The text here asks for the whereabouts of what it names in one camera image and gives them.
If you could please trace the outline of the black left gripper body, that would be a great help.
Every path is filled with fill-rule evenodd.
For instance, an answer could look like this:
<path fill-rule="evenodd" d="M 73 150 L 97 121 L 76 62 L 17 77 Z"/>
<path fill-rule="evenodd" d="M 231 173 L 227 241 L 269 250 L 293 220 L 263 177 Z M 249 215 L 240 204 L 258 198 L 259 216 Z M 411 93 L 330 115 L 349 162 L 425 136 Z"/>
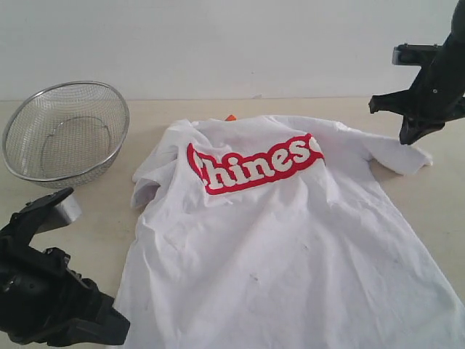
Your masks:
<path fill-rule="evenodd" d="M 66 321 L 101 322 L 113 308 L 113 298 L 69 270 L 67 259 L 59 249 L 44 254 L 10 236 L 1 237 L 1 331 L 11 341 L 45 343 Z"/>

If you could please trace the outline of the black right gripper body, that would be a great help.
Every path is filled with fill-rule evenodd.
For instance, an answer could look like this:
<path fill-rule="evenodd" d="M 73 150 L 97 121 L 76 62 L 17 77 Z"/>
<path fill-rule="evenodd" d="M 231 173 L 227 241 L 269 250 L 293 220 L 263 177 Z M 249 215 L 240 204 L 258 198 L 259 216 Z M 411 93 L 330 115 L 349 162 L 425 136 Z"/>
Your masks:
<path fill-rule="evenodd" d="M 464 62 L 426 61 L 408 89 L 403 127 L 443 127 L 464 117 Z"/>

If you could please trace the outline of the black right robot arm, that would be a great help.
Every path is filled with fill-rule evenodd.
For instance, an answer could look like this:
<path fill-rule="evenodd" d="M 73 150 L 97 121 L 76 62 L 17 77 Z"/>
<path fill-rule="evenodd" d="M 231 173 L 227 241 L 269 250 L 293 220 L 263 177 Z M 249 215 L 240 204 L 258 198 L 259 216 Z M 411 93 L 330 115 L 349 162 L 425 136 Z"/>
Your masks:
<path fill-rule="evenodd" d="M 403 117 L 402 145 L 442 130 L 446 123 L 464 117 L 464 2 L 454 10 L 450 33 L 441 45 L 400 44 L 392 64 L 419 66 L 411 86 L 403 91 L 374 95 L 370 113 L 388 111 Z"/>

